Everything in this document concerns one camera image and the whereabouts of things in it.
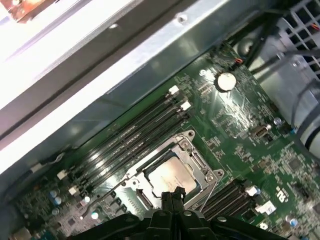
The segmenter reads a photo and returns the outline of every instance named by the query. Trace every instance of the electrolytic capacitor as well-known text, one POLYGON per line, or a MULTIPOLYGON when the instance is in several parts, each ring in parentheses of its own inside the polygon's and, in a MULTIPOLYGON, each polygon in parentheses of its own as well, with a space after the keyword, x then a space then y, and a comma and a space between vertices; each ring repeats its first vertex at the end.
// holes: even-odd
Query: electrolytic capacitor
POLYGON ((97 220, 99 218, 100 213, 102 212, 101 207, 97 207, 92 213, 91 213, 91 218, 94 220, 97 220))
POLYGON ((57 196, 54 198, 53 202, 55 205, 60 205, 62 203, 62 199, 61 197, 57 196))
POLYGON ((291 227, 296 227, 298 225, 298 220, 292 215, 285 216, 285 221, 287 221, 291 227))
POLYGON ((56 196, 58 196, 59 193, 60 193, 59 189, 53 189, 49 192, 49 195, 54 199, 56 196))
POLYGON ((59 209, 58 208, 54 208, 54 209, 52 209, 51 213, 52 213, 53 216, 57 216, 59 214, 59 209))

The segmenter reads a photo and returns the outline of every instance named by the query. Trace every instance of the screw hole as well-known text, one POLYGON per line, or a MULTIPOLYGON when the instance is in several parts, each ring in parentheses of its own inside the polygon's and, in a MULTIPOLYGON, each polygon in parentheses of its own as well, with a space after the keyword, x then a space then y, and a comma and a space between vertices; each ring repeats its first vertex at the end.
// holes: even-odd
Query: screw hole
POLYGON ((185 23, 185 22, 187 21, 187 19, 188 19, 187 16, 184 15, 184 14, 178 14, 178 15, 176 16, 176 20, 177 20, 177 22, 180 23, 180 24, 185 23))

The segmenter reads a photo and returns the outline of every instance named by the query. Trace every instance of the connector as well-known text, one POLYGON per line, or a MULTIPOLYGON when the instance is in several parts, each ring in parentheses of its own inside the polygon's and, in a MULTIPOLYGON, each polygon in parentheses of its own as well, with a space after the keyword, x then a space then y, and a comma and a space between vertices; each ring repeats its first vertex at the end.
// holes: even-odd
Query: connector
POLYGON ((180 108, 185 111, 191 107, 191 104, 188 101, 185 101, 183 104, 181 104, 180 108))
POLYGON ((59 180, 62 180, 63 178, 65 178, 68 175, 66 170, 62 170, 60 171, 56 176, 58 177, 59 180))
POLYGON ((71 194, 71 196, 75 195, 77 192, 79 192, 79 189, 76 186, 71 187, 68 192, 71 194))
POLYGON ((254 130, 253 130, 253 135, 257 138, 262 138, 264 137, 267 133, 269 133, 269 130, 271 129, 271 125, 270 124, 266 124, 266 125, 262 125, 262 126, 257 126, 254 130))
POLYGON ((177 93, 177 92, 179 92, 179 88, 178 88, 176 85, 174 85, 173 87, 171 87, 171 88, 169 89, 169 94, 170 94, 170 95, 174 95, 174 94, 177 93))

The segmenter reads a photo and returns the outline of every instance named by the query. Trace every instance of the screw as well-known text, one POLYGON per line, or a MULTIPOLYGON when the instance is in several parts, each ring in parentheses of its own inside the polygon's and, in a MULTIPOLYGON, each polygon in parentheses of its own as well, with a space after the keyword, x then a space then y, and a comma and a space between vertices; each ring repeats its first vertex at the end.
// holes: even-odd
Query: screw
POLYGON ((212 175, 212 174, 208 174, 207 176, 205 176, 206 177, 206 180, 208 181, 208 182, 211 182, 213 179, 214 179, 214 176, 212 175))
POLYGON ((219 222, 225 223, 227 219, 223 216, 218 216, 216 219, 218 219, 219 222))
POLYGON ((206 74, 207 74, 207 71, 204 70, 204 69, 201 69, 200 72, 199 72, 199 75, 200 75, 201 77, 204 77, 206 74))
POLYGON ((190 211, 185 211, 183 213, 183 215, 187 216, 187 217, 190 217, 192 215, 192 213, 190 211))
POLYGON ((187 15, 183 14, 183 13, 178 13, 176 16, 175 16, 175 19, 177 20, 177 22, 179 24, 184 24, 187 20, 188 20, 188 17, 187 15))

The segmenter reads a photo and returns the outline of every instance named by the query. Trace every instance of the green circuit board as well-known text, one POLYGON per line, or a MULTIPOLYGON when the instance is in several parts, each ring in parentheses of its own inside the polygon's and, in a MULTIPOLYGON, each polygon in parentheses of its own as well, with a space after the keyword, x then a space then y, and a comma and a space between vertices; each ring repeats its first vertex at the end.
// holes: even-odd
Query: green circuit board
MULTIPOLYGON (((270 214, 255 212, 249 221, 251 224, 284 237, 308 236, 310 240, 320 240, 320 206, 317 207, 320 202, 320 178, 315 172, 315 163, 305 158, 294 145, 294 135, 288 124, 245 66, 232 72, 237 80, 234 89, 221 93, 215 88, 215 73, 228 68, 235 58, 237 55, 228 46, 214 56, 207 53, 199 57, 64 159, 59 166, 50 170, 45 176, 48 183, 37 190, 33 187, 33 191, 29 190, 19 199, 19 210, 25 214, 28 208, 37 208, 34 214, 41 213, 43 216, 43 231, 49 230, 53 235, 59 229, 59 226, 53 227, 58 217, 65 221, 70 216, 79 217, 79 203, 67 194, 69 183, 61 186, 61 181, 56 178, 57 172, 80 162, 106 138, 165 95, 168 89, 177 86, 182 96, 191 103, 189 118, 166 132, 159 141, 174 133, 194 130, 196 134, 192 143, 203 158, 213 170, 224 170, 225 174, 215 192, 234 179, 247 179, 261 190, 261 204, 271 201, 276 207, 270 214), (257 137, 257 128, 266 125, 270 127, 267 134, 257 137), (48 191, 57 187, 60 192, 66 192, 63 199, 66 204, 60 208, 58 216, 52 217, 51 208, 45 209, 45 206, 50 202, 47 199, 48 191), (294 216, 298 225, 290 226, 286 216, 294 216)), ((91 198, 95 199, 97 195, 107 193, 115 182, 122 178, 129 166, 132 166, 132 162, 117 171, 112 181, 108 179, 97 186, 91 198)), ((126 192, 121 195, 121 192, 117 192, 126 209, 135 209, 136 213, 142 215, 145 210, 139 203, 130 200, 130 194, 133 193, 126 192)), ((103 217, 100 217, 98 222, 90 220, 84 228, 80 226, 82 231, 116 216, 110 202, 102 204, 102 208, 103 217)), ((33 218, 29 217, 28 221, 32 222, 33 218)))

